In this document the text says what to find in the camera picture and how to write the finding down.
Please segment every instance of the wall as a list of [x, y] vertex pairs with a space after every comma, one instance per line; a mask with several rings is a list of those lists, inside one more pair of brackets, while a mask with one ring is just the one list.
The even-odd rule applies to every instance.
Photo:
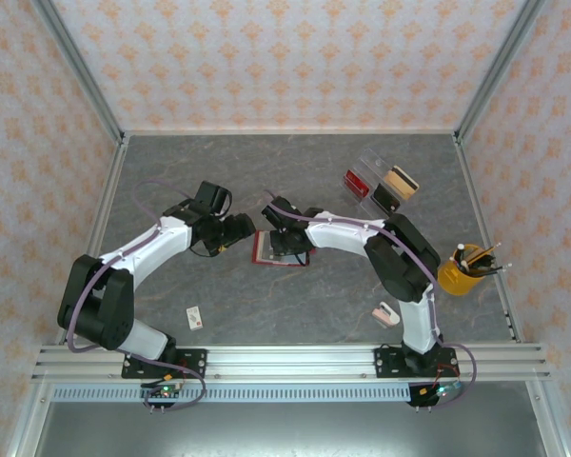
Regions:
[[0, 2], [0, 456], [114, 146], [29, 0]]
[[449, 129], [523, 0], [56, 0], [124, 129]]
[[547, 342], [571, 427], [571, 0], [548, 0], [465, 145], [523, 332]]

